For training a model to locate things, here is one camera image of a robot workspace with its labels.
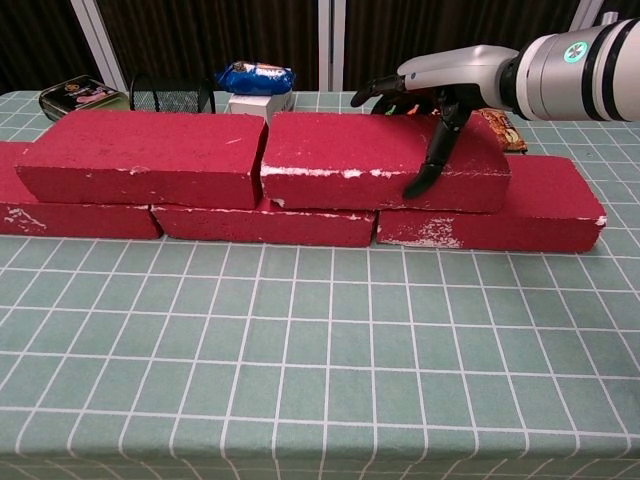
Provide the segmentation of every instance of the snack bag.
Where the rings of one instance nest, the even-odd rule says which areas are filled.
[[[493,108],[483,108],[480,110],[480,114],[489,122],[491,129],[496,133],[502,150],[505,152],[527,151],[527,142],[513,126],[506,113]]]
[[[238,95],[280,95],[293,88],[295,74],[290,68],[240,60],[216,74],[216,81],[223,90]]]

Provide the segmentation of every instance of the robotic arm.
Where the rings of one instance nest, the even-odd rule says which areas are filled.
[[[440,110],[427,156],[404,197],[422,195],[444,169],[461,129],[480,108],[525,120],[640,120],[640,19],[540,37],[520,52],[479,45],[412,58],[396,75],[372,80],[359,107]]]

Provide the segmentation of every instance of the blue bag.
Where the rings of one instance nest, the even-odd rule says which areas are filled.
[[[216,74],[216,81],[224,91],[238,95],[279,95],[293,89],[295,74],[290,68],[237,61]]]

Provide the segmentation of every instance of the background wall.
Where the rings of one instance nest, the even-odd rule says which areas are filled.
[[[69,0],[0,0],[0,94],[101,79]]]
[[[348,0],[344,89],[409,58],[478,44],[521,49],[566,31],[579,0]]]
[[[213,77],[244,59],[293,68],[297,90],[319,87],[317,0],[94,1],[127,84],[141,71]],[[343,89],[417,55],[480,43],[519,50],[566,31],[578,3],[346,0]],[[596,21],[605,11],[639,17],[640,0],[605,0]],[[101,79],[70,0],[0,0],[0,59],[0,94],[82,74]]]
[[[202,78],[235,60],[291,67],[318,88],[318,6],[308,0],[98,0],[127,82]]]

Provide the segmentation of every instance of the red brick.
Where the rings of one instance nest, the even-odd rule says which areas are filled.
[[[0,234],[49,237],[158,238],[147,206],[41,203],[20,182],[15,158],[31,143],[0,142]]]
[[[261,181],[285,208],[493,212],[509,184],[506,157],[474,114],[437,182],[402,198],[423,163],[437,117],[285,112],[274,116]]]
[[[510,157],[511,185],[493,214],[385,210],[377,241],[418,247],[585,252],[606,212],[571,160]]]
[[[18,162],[41,201],[254,208],[266,127],[253,115],[78,111]]]
[[[375,213],[284,210],[262,199],[254,210],[153,206],[167,235],[189,240],[365,247]]]

